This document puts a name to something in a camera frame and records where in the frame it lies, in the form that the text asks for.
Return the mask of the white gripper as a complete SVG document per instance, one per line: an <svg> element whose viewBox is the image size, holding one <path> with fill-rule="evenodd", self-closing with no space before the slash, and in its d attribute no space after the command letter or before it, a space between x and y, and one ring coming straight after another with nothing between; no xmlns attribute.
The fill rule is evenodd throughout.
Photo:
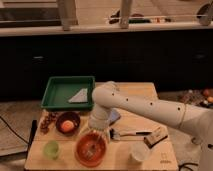
<svg viewBox="0 0 213 171"><path fill-rule="evenodd" d="M91 115L88 119L88 126L96 130L105 130L109 127L108 119L98 119L95 116ZM96 137L96 132L90 133L90 146L88 147L87 157L92 157L95 153L95 147L101 147L105 144L105 133L103 131L98 133Z"/></svg>

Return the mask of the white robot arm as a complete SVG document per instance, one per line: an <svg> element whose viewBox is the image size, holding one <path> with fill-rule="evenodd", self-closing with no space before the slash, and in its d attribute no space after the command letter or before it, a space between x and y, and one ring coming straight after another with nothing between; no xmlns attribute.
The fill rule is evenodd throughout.
<svg viewBox="0 0 213 171"><path fill-rule="evenodd" d="M165 100L150 100L122 93L113 81L93 89L94 107L88 125L97 130L109 126L112 108L119 108L202 140L198 171L213 171L213 109Z"/></svg>

